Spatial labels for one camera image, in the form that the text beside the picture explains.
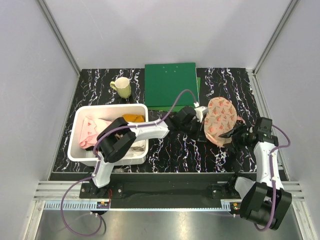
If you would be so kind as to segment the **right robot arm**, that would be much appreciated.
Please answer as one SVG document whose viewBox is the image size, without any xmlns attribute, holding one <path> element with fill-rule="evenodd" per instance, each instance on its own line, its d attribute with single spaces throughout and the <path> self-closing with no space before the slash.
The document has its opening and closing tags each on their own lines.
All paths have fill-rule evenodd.
<svg viewBox="0 0 320 240">
<path fill-rule="evenodd" d="M 236 152 L 240 147 L 252 147 L 256 160 L 256 179 L 236 173 L 226 183 L 228 195 L 241 198 L 239 216 L 252 222 L 259 232 L 277 230 L 291 203 L 292 194 L 285 191 L 279 175 L 278 151 L 291 144 L 280 145 L 273 135 L 275 125 L 270 119 L 262 118 L 254 126 L 241 124 L 221 138 L 231 139 L 226 148 Z"/>
</svg>

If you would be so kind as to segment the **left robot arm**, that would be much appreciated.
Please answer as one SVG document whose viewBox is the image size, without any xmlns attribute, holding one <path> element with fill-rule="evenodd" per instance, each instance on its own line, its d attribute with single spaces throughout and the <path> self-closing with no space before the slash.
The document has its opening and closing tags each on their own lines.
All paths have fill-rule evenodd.
<svg viewBox="0 0 320 240">
<path fill-rule="evenodd" d="M 186 106 L 172 115 L 150 122 L 129 123 L 123 117 L 114 120 L 97 137 L 93 153 L 98 158 L 92 173 L 90 192 L 97 198 L 108 193 L 111 173 L 115 163 L 128 152 L 133 143 L 149 139 L 163 139 L 171 132 L 188 135 L 203 134 L 203 120 L 208 113 L 205 106 Z"/>
</svg>

